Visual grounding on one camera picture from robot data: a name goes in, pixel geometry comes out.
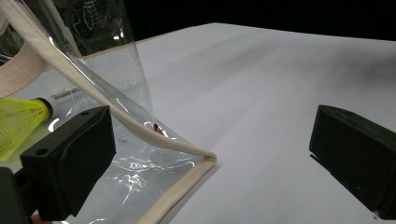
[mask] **white table surface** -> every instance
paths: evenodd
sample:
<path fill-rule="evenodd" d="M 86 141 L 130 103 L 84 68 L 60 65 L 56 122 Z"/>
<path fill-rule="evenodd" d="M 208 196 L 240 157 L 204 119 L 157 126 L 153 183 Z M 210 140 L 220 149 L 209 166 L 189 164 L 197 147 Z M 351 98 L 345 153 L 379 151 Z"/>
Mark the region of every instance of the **white table surface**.
<path fill-rule="evenodd" d="M 210 23 L 137 48 L 155 116 L 219 157 L 163 223 L 396 223 L 308 148 L 318 105 L 396 131 L 396 42 Z"/>

